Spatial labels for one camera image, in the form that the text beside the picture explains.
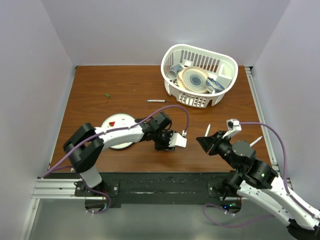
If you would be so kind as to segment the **white pen blue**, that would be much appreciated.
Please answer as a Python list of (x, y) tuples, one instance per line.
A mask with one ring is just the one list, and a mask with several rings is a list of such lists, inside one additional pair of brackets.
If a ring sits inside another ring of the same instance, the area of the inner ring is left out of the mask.
[(210, 129), (211, 129), (211, 124), (208, 124), (206, 131), (205, 131), (205, 134), (204, 134), (205, 137), (207, 137), (209, 135)]

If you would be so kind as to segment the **white pen green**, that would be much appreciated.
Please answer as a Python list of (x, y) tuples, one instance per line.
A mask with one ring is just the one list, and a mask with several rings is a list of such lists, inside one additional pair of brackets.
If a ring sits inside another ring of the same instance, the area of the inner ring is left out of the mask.
[(263, 139), (263, 136), (259, 136), (257, 139), (255, 139), (253, 142), (251, 142), (249, 144), (249, 146), (252, 148), (255, 144), (257, 144), (262, 139)]

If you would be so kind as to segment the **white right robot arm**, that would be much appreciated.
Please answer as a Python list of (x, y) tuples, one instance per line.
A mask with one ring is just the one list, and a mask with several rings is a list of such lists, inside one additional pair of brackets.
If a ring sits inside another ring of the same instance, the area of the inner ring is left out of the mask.
[(232, 170), (218, 185), (224, 195), (245, 197), (275, 216), (297, 240), (320, 238), (320, 211), (286, 190), (281, 176), (257, 159), (256, 150), (246, 141), (230, 142), (225, 131), (200, 136), (196, 141), (209, 156), (219, 155)]

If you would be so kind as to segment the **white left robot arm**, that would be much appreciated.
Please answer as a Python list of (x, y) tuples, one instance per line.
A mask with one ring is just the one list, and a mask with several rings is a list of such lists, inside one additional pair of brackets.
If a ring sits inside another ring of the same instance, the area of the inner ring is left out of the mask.
[(157, 151), (173, 151), (175, 131), (171, 130), (171, 118), (160, 112), (147, 119), (118, 119), (111, 126), (103, 122), (100, 127), (83, 124), (64, 143), (63, 150), (71, 166), (84, 181), (85, 189), (92, 196), (106, 193), (105, 183), (97, 170), (96, 162), (101, 152), (114, 146), (153, 141)]

